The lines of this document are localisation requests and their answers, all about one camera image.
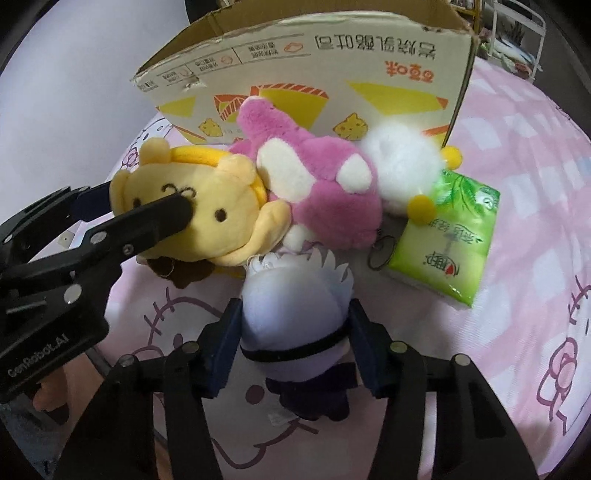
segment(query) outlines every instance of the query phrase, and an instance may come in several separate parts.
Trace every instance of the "white wall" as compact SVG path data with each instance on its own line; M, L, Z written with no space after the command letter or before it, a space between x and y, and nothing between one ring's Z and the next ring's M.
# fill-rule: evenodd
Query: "white wall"
M59 0L0 75L0 222L104 181L155 114L129 79L189 21L184 0Z

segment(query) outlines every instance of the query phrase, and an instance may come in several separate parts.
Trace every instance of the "bed sheet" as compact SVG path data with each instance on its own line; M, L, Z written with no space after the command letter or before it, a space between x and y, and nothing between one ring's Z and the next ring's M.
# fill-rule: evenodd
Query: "bed sheet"
M136 166L139 146L153 136L186 143L157 116L113 174ZM464 153L461 173L501 192L474 307L455 310L428 291L370 271L367 252L344 252L338 259L349 262L355 296L369 318L393 338L424 355L472 357L543 475L591 413L591 143L534 86L476 59L450 144ZM111 331L100 351L111 363L125 353L166 355L217 320L240 288L235 278L213 275L178 290L130 260L109 298ZM228 386L215 401L205 401L224 478L365 478L385 402L362 387L351 391L350 402L352 414L341 423L294 419L239 352ZM428 478L433 462L435 424L429 396L421 478ZM161 401L155 402L155 425L165 435Z

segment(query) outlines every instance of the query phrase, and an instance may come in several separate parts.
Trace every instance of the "yellow bear plush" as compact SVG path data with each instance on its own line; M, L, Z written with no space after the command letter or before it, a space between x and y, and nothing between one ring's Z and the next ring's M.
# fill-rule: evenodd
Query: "yellow bear plush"
M117 172L111 181L111 208L120 215L175 192L192 202L193 219L185 230L145 251L146 259L241 265L269 252L291 225L289 205L267 202L248 157L196 145L170 148L163 138L144 143L133 173Z

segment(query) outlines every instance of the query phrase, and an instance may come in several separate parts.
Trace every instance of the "plush toy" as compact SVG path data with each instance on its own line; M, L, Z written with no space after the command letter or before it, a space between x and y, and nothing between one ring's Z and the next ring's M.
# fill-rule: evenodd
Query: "plush toy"
M171 149L162 138L144 143L137 170L117 172L111 207L119 215L174 192L191 200L193 219L184 231L145 251L145 258L240 265L270 251L291 225L289 205L267 202L250 159L210 147Z
M265 187L291 205L287 248L299 252L308 242L331 249L373 244L382 221L376 171L353 143L315 137L257 96L242 104L238 124L247 140L230 151L256 161Z
M462 163L457 148L440 150L420 130L392 121L371 129L359 148L378 172L384 211L408 216L419 224L435 218L429 195L441 172L455 170Z
M269 253L250 260L242 289L242 352L257 362L267 388L306 420L349 415L347 390L358 384L345 320L353 275L335 256Z

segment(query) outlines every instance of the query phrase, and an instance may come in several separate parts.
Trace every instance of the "yellow pom-pom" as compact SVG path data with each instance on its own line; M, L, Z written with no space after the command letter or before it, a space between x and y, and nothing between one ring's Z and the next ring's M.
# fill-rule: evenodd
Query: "yellow pom-pom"
M139 149L139 164L169 163L170 145L164 138L150 138Z
M456 147L443 147L441 155L445 159L449 170L455 170L462 165L462 152Z
M436 214L435 204L427 195L416 195L408 202L408 218L419 225L431 222Z

